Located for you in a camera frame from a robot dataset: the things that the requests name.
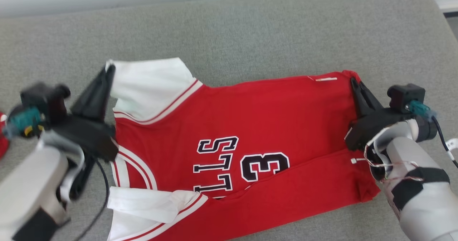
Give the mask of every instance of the jersey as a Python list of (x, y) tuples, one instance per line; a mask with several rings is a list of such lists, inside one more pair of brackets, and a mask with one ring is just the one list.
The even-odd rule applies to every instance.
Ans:
[[(156, 229), (160, 221), (142, 216), (111, 240), (227, 240), (379, 192), (368, 166), (350, 162), (362, 154), (345, 146), (355, 72), (209, 87), (178, 58), (110, 63), (116, 185), (196, 194), (175, 202), (189, 207), (177, 207), (184, 212), (175, 210), (172, 225)], [(135, 222), (114, 211), (112, 230)]]

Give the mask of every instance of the red and white stripe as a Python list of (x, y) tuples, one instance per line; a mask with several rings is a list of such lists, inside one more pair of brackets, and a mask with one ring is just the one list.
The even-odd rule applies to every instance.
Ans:
[(127, 163), (131, 164), (142, 176), (147, 189), (157, 190), (156, 179), (147, 164), (132, 151), (119, 146), (116, 160), (111, 163), (113, 178), (117, 187), (130, 187)]
[(154, 122), (158, 122), (159, 120), (163, 119), (167, 115), (169, 115), (172, 111), (174, 111), (180, 104), (182, 104), (189, 96), (191, 96), (194, 92), (196, 92), (200, 87), (202, 87), (203, 83), (199, 80), (195, 80), (183, 93), (181, 93), (169, 106), (167, 106), (164, 110), (162, 110), (159, 114), (155, 115), (149, 120), (138, 120), (132, 115), (129, 115), (125, 112), (113, 109), (114, 117), (118, 119), (128, 119), (132, 120), (140, 125), (150, 125)]
[(189, 216), (191, 213), (195, 212), (200, 208), (204, 203), (208, 200), (208, 197), (205, 195), (198, 195), (195, 196), (188, 202), (188, 206), (181, 210), (178, 215), (175, 217), (175, 220), (170, 223), (156, 223), (150, 228), (147, 228), (144, 231), (125, 236), (123, 238), (118, 238), (112, 241), (149, 241), (152, 238), (159, 236), (160, 234), (164, 233), (166, 230), (171, 228), (173, 225), (180, 222), (180, 220), (184, 219), (185, 217)]

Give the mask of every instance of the black tape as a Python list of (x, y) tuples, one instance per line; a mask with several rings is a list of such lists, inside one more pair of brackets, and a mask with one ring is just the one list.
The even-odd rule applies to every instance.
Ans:
[(49, 241), (59, 226), (43, 209), (39, 210), (14, 235), (14, 241)]
[(424, 183), (432, 182), (448, 182), (450, 178), (443, 169), (437, 168), (416, 168), (406, 174), (407, 176), (419, 177), (423, 181), (415, 181), (412, 179), (404, 179), (397, 184), (391, 191), (394, 198), (394, 205), (401, 211), (410, 199), (414, 198), (423, 190)]

